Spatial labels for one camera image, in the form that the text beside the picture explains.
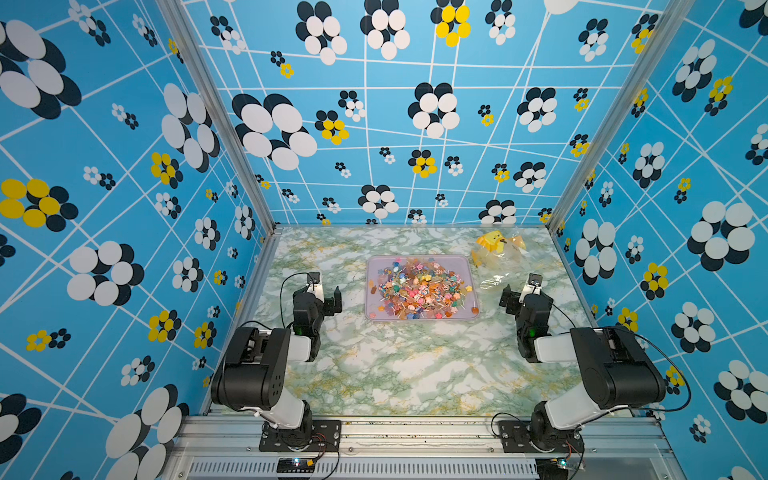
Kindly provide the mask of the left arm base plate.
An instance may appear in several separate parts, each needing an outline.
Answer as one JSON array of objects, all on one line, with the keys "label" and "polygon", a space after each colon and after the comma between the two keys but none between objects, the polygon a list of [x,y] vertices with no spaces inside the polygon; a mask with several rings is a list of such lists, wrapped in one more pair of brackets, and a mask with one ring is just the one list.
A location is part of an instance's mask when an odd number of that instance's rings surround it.
[{"label": "left arm base plate", "polygon": [[277,429],[265,423],[258,449],[269,453],[321,453],[339,449],[340,420],[313,420],[298,429]]}]

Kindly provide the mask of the yellow duck ziploc bag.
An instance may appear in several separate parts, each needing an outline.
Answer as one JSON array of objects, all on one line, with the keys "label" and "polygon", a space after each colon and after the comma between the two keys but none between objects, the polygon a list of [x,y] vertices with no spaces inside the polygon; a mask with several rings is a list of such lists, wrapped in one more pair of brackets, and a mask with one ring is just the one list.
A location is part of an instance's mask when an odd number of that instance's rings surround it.
[{"label": "yellow duck ziploc bag", "polygon": [[489,231],[476,240],[470,263],[477,270],[480,285],[490,290],[502,284],[524,283],[530,272],[529,255],[512,249],[500,230]]}]

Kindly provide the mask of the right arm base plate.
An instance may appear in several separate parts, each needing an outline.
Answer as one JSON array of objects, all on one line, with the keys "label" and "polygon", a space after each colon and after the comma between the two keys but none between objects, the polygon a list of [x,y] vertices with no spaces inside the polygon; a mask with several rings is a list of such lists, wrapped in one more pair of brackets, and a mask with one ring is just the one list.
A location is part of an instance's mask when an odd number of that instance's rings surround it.
[{"label": "right arm base plate", "polygon": [[558,430],[547,423],[534,426],[529,421],[502,420],[495,424],[505,453],[581,454],[583,437],[575,430]]}]

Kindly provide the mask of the clear ziploc bag of lollipops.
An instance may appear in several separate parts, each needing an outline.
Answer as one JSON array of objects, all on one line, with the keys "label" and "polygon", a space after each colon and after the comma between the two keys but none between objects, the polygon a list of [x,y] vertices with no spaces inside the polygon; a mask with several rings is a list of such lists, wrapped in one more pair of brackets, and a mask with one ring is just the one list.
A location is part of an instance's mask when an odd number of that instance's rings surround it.
[{"label": "clear ziploc bag of lollipops", "polygon": [[520,234],[513,234],[505,238],[506,243],[521,255],[527,255],[528,249],[524,238]]}]

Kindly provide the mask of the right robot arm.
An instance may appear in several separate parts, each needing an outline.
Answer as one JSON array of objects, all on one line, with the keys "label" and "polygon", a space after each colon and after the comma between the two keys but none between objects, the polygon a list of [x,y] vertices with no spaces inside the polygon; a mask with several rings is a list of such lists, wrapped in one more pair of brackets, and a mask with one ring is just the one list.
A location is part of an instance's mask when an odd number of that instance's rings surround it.
[{"label": "right robot arm", "polygon": [[523,359],[532,364],[573,363],[579,369],[576,386],[534,407],[528,432],[535,448],[573,447],[581,426],[613,411],[664,399],[664,379],[631,331],[577,327],[550,333],[554,300],[536,283],[527,284],[521,292],[505,287],[499,305],[515,319]]}]

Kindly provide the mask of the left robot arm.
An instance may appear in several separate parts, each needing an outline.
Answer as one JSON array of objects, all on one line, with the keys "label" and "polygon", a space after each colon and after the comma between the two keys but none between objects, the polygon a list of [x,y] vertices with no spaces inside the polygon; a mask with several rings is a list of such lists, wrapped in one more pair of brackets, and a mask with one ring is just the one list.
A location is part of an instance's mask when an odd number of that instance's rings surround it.
[{"label": "left robot arm", "polygon": [[210,384],[211,401],[262,420],[262,452],[318,451],[338,445],[341,423],[313,418],[309,402],[285,386],[290,363],[311,363],[321,346],[325,318],[342,312],[339,288],[322,299],[306,286],[293,294],[289,327],[261,328],[255,321],[235,329]]}]

